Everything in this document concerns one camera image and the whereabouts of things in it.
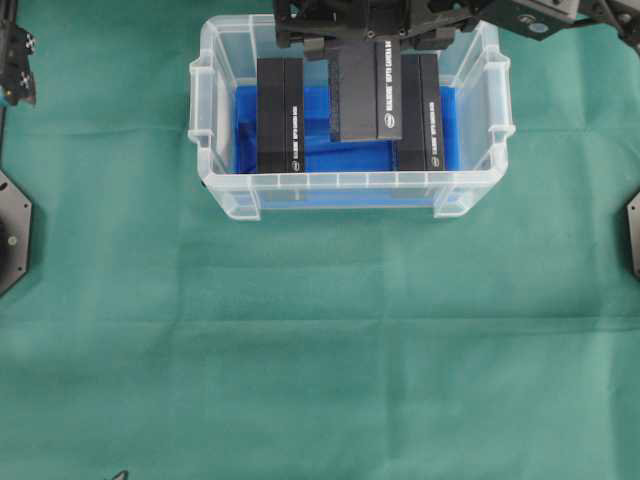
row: hexagonal black plate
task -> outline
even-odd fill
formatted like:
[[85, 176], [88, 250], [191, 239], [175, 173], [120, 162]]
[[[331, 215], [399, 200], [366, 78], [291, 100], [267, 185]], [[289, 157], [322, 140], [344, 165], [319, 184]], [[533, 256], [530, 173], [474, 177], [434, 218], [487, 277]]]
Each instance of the hexagonal black plate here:
[[0, 171], [0, 219], [7, 230], [7, 258], [0, 267], [0, 295], [27, 273], [31, 201]]

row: black metal bracket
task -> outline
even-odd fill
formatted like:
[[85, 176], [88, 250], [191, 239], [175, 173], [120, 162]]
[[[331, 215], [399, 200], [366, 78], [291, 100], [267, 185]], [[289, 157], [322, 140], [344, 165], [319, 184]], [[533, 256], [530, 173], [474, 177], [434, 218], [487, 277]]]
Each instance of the black metal bracket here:
[[627, 205], [627, 215], [629, 217], [629, 233], [631, 236], [633, 274], [640, 279], [640, 193]]
[[0, 295], [27, 273], [31, 201], [0, 171]]
[[[35, 103], [35, 84], [27, 57], [35, 51], [33, 36], [15, 24], [17, 0], [0, 0], [0, 93], [5, 104]], [[6, 108], [0, 108], [0, 153]], [[28, 269], [31, 201], [0, 170], [0, 296]]]

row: green tablecloth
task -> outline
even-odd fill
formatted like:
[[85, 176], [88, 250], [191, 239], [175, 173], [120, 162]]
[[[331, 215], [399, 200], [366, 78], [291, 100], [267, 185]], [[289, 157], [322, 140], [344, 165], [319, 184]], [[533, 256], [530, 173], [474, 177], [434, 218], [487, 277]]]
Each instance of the green tablecloth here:
[[270, 0], [21, 2], [35, 203], [0, 300], [0, 477], [637, 479], [640, 61], [612, 29], [502, 33], [517, 134], [467, 216], [229, 220], [186, 137], [217, 14]]

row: green fabric surface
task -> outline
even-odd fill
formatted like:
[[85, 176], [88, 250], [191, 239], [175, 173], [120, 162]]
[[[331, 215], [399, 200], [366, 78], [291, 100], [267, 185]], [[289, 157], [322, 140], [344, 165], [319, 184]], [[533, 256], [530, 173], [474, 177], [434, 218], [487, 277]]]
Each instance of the green fabric surface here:
[[228, 219], [186, 136], [218, 14], [270, 0], [21, 2], [34, 201], [0, 299], [0, 478], [638, 479], [640, 62], [614, 31], [502, 32], [518, 128], [461, 219]]

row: screw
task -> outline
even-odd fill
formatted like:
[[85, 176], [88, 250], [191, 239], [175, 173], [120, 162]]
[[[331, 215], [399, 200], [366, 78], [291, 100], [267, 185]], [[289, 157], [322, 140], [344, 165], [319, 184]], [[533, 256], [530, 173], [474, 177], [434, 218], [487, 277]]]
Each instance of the screw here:
[[524, 14], [524, 15], [520, 15], [518, 17], [518, 20], [521, 23], [525, 23], [527, 25], [531, 25], [532, 23], [536, 22], [536, 17], [534, 17], [533, 15], [529, 15], [528, 13]]
[[631, 21], [631, 15], [629, 15], [628, 13], [621, 13], [620, 15], [618, 15], [618, 20], [620, 20], [620, 23], [626, 25]]
[[529, 25], [529, 30], [531, 30], [533, 33], [539, 33], [540, 35], [542, 35], [543, 33], [547, 33], [549, 31], [549, 27], [547, 27], [547, 25], [545, 25], [544, 23], [538, 22]]

